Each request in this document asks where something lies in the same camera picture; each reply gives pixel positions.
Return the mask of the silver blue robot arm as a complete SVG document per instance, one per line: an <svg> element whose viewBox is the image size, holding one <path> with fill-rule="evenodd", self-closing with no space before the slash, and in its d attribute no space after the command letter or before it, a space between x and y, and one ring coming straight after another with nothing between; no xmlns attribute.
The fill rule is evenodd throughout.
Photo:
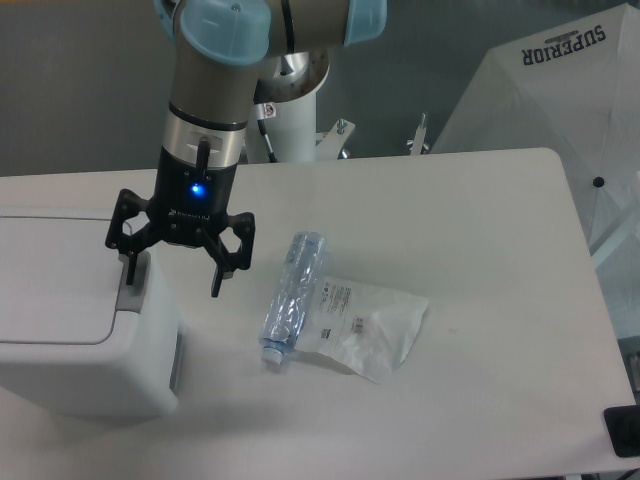
<svg viewBox="0 0 640 480"><path fill-rule="evenodd" d="M255 217L227 208L250 111L279 57L378 37L383 1L160 1L176 49L152 196L119 193L105 244L133 282L139 255L160 242L202 248L212 291L251 265Z"/></svg>

